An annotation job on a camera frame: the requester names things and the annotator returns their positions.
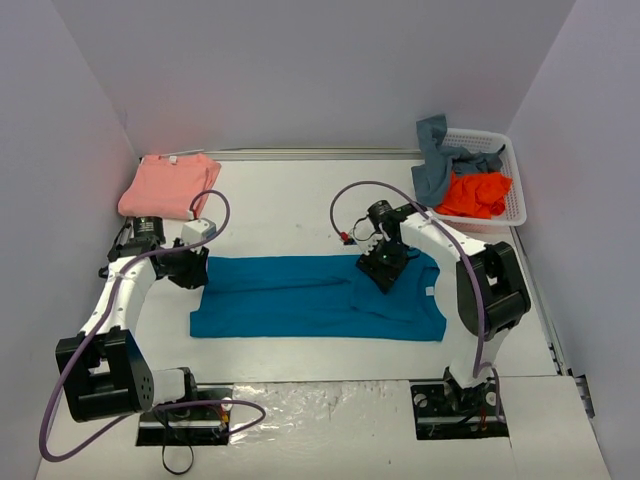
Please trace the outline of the pink t shirt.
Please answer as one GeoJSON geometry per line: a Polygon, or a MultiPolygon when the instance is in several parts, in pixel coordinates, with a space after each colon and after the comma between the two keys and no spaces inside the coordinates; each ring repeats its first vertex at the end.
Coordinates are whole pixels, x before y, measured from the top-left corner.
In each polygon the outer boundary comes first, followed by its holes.
{"type": "Polygon", "coordinates": [[[195,197],[213,188],[220,170],[221,164],[203,153],[146,155],[118,202],[118,213],[123,217],[192,220],[207,201],[207,195],[195,197]]]}

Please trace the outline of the teal blue t shirt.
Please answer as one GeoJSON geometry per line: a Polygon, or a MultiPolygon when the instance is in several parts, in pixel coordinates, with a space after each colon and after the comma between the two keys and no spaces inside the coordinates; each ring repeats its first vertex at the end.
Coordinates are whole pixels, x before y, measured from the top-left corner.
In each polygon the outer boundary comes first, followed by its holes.
{"type": "Polygon", "coordinates": [[[212,257],[190,314],[194,338],[323,337],[439,342],[447,321],[435,262],[411,260],[388,293],[354,255],[212,257]]]}

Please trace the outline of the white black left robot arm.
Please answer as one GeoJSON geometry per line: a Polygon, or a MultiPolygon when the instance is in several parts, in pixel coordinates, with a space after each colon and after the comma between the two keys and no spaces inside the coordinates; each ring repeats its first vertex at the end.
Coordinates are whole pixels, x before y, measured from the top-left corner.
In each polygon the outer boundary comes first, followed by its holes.
{"type": "Polygon", "coordinates": [[[64,394],[77,422],[146,412],[163,404],[179,418],[195,415],[201,393],[186,367],[152,370],[134,338],[145,297],[168,279],[194,290],[208,282],[205,241],[217,227],[208,219],[185,223],[172,246],[165,245],[159,217],[132,217],[116,235],[100,272],[104,289],[80,332],[55,350],[64,394]]]}

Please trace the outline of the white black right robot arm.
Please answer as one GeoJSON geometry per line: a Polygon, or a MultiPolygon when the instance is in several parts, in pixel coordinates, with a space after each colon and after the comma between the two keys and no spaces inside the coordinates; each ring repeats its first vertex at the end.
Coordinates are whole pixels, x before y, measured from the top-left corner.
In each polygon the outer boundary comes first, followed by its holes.
{"type": "Polygon", "coordinates": [[[382,293],[397,289],[411,250],[431,257],[440,279],[453,276],[455,285],[436,296],[456,304],[445,317],[463,328],[443,374],[443,398],[450,410],[469,411],[479,401],[478,386],[492,376],[504,339],[531,309],[515,251],[506,242],[471,238],[411,204],[393,208],[381,200],[365,219],[372,232],[356,241],[362,251],[356,265],[382,293]]]}

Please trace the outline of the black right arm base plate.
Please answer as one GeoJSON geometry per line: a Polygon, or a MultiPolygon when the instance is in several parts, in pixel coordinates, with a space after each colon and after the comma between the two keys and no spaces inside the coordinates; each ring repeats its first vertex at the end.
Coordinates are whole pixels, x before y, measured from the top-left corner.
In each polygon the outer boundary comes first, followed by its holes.
{"type": "Polygon", "coordinates": [[[495,382],[461,390],[452,381],[410,383],[418,441],[508,438],[509,427],[495,382]]]}

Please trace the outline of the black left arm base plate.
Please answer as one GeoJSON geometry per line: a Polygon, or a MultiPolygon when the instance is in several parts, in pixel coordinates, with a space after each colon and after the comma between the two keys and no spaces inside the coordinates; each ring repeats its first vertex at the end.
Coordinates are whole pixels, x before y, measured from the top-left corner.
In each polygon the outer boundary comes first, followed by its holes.
{"type": "Polygon", "coordinates": [[[219,406],[181,407],[139,416],[135,445],[152,446],[225,446],[229,442],[229,418],[221,418],[219,406]]]}

